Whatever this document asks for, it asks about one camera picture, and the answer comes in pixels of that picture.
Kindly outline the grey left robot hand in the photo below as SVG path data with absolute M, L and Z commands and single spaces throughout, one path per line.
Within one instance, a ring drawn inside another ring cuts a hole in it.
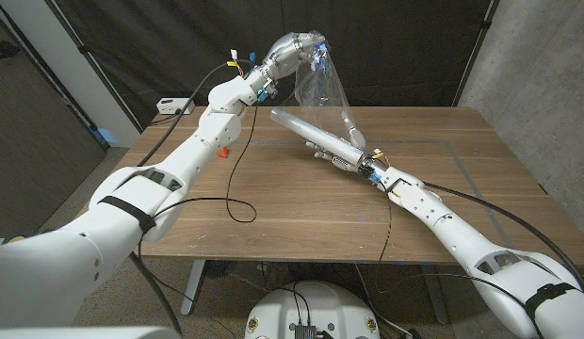
M 257 90 L 257 100 L 264 102 L 268 96 L 275 97 L 277 82 L 294 73 L 299 65 L 309 58 L 312 50 L 325 40 L 318 32 L 291 32 L 278 39 L 259 67 L 265 81 Z

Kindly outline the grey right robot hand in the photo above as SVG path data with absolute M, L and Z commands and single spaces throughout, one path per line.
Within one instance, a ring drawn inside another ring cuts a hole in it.
M 307 138 L 305 145 L 316 150 L 316 158 L 330 161 L 341 170 L 357 172 L 372 181 L 380 180 L 384 167 L 376 164 L 376 158 L 372 154 L 364 152 L 365 138 L 356 128 L 350 114 L 343 110 L 341 117 L 347 138 L 313 127 L 313 138 Z

